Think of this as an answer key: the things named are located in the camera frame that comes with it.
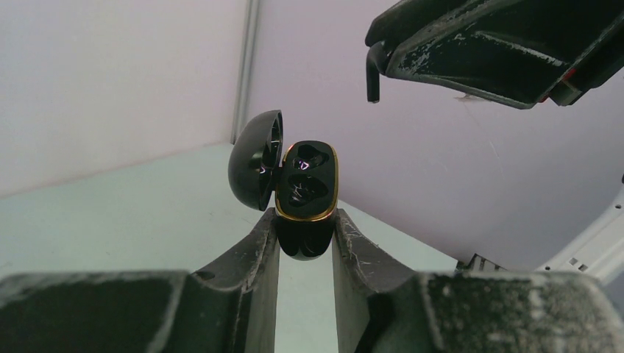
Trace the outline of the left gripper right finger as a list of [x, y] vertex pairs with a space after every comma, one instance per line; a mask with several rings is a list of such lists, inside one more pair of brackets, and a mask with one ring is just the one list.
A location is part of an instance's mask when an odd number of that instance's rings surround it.
[[415, 271], [344, 210], [332, 244], [340, 352], [621, 352], [623, 317], [570, 272]]

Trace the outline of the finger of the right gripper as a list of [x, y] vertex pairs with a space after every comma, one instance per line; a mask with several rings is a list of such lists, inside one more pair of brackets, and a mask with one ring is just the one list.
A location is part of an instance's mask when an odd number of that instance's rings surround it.
[[572, 104], [623, 66], [621, 1], [482, 2], [386, 49], [386, 76], [529, 109]]
[[385, 49], [395, 49], [419, 30], [439, 18], [464, 12], [482, 1], [399, 1], [376, 17], [366, 34], [368, 47], [383, 42]]

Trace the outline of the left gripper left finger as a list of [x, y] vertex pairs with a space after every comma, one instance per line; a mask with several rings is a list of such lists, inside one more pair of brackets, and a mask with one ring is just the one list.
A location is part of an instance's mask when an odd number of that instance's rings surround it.
[[268, 209], [195, 272], [30, 273], [1, 281], [3, 352], [273, 352], [279, 249]]

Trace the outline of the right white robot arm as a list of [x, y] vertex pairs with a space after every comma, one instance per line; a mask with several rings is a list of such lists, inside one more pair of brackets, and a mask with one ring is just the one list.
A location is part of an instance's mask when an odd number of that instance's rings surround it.
[[471, 253], [605, 277], [623, 242], [623, 3], [400, 1], [366, 37], [381, 79], [456, 92], [493, 154], [494, 217]]

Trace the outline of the black earbud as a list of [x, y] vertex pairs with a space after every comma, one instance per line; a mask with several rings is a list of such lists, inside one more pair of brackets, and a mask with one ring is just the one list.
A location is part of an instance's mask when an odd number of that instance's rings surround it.
[[391, 52], [384, 49], [384, 42], [372, 45], [366, 55], [366, 98], [369, 103], [380, 101], [380, 77], [386, 75]]

